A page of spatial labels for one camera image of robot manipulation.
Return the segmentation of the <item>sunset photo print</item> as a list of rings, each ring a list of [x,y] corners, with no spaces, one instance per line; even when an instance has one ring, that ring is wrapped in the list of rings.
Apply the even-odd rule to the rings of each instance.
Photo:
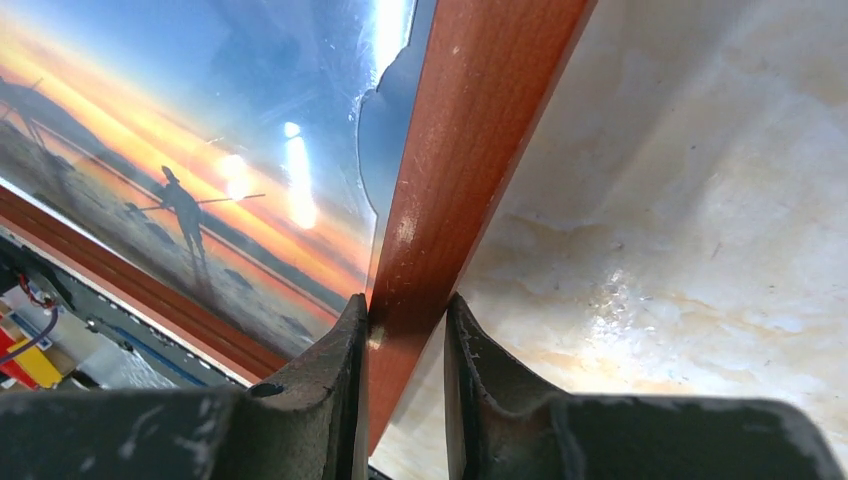
[[[275,354],[368,290],[431,1],[5,1],[1,181]]]

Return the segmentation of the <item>red wooden photo frame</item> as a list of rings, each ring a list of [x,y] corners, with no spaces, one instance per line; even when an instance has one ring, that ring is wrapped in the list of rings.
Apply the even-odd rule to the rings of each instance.
[[[450,294],[455,290],[593,9],[590,1],[431,1],[420,78],[398,178],[365,293],[371,314],[371,437],[400,410]],[[145,273],[38,198],[3,184],[81,233],[44,243],[97,278],[115,277],[138,298],[154,286],[161,306],[133,314],[237,380],[252,382],[284,361],[188,296]]]

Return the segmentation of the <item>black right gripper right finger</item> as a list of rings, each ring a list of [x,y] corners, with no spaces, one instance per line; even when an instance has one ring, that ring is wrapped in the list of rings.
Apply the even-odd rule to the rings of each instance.
[[[817,426],[773,400],[572,394],[446,311],[452,479],[840,479]]]

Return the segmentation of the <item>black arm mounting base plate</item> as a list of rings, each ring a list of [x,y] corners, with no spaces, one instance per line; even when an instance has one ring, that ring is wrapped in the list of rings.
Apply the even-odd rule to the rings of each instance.
[[[3,326],[36,339],[82,388],[241,387],[150,322],[15,238],[1,239]]]

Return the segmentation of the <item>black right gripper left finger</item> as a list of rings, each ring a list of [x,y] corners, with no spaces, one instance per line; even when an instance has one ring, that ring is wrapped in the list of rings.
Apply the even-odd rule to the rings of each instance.
[[[5,394],[5,479],[364,479],[367,306],[246,390]]]

